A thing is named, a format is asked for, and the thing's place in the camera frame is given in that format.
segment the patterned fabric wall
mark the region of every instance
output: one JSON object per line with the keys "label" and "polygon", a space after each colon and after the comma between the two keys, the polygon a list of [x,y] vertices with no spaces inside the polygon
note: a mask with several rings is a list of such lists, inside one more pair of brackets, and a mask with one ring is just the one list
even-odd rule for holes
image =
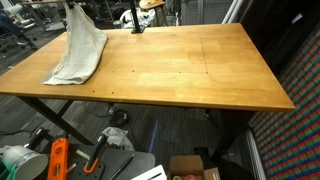
{"label": "patterned fabric wall", "polygon": [[279,78],[296,109],[251,121],[268,179],[320,179],[320,23]]}

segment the cardboard box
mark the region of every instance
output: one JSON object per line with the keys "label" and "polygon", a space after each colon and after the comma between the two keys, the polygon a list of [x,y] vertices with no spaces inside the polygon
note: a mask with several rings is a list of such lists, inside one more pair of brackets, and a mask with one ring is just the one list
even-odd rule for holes
{"label": "cardboard box", "polygon": [[220,180],[218,168],[203,170],[203,163],[198,155],[171,157],[167,180],[172,180],[174,176],[180,176],[184,180],[187,175],[194,175],[197,180]]}

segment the black metal table leg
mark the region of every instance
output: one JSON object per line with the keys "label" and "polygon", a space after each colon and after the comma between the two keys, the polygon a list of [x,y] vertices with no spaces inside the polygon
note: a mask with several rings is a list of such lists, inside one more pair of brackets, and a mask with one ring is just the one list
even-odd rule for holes
{"label": "black metal table leg", "polygon": [[223,133],[211,160],[220,160],[221,156],[228,151],[237,136],[246,130],[248,122],[254,113],[254,111],[221,110]]}
{"label": "black metal table leg", "polygon": [[91,141],[89,141],[86,137],[80,134],[75,128],[73,128],[69,123],[67,123],[62,117],[60,117],[57,113],[52,111],[48,106],[46,106],[43,102],[41,102],[38,98],[35,97],[21,97],[18,96],[22,101],[27,103],[33,109],[38,111],[44,117],[46,117],[49,121],[63,129],[66,133],[72,135],[80,142],[86,145],[93,145]]}

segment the towel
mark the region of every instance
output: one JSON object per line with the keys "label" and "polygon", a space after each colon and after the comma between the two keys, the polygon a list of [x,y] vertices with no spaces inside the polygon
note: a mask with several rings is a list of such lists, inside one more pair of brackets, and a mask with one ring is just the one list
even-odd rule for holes
{"label": "towel", "polygon": [[67,13],[68,50],[43,84],[82,84],[94,73],[107,42],[107,35],[95,28],[93,21],[76,3]]}

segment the floor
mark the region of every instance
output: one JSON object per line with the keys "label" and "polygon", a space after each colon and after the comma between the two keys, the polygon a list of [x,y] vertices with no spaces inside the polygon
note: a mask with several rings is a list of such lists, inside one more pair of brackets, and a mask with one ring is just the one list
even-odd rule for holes
{"label": "floor", "polygon": [[[97,26],[101,29],[112,28],[110,23],[104,22]],[[34,43],[41,48],[64,31],[61,29],[44,32],[36,27],[26,34],[39,34],[38,40]],[[36,51],[29,47],[20,49],[12,45],[7,53],[0,54],[0,75],[14,68],[34,52]],[[66,103],[65,100],[54,99],[42,99],[42,101],[56,112]],[[133,104],[116,104],[115,107],[129,113],[129,123],[122,129],[129,131],[128,138],[135,149],[153,153],[156,164],[162,164],[166,170],[169,168],[171,156],[194,154],[194,147],[208,147],[209,151],[213,152],[221,137],[222,128],[217,110],[211,111],[214,118],[213,121],[209,121],[204,116],[204,109],[200,108]],[[110,106],[104,102],[75,101],[63,118],[89,140],[95,141],[101,132],[110,126],[109,108]],[[60,128],[13,96],[0,95],[0,119],[0,133],[24,129],[29,132],[16,135],[30,137],[39,127],[50,129],[50,134],[53,136],[62,133]],[[248,154],[245,136],[241,135],[223,158],[252,171]]]}

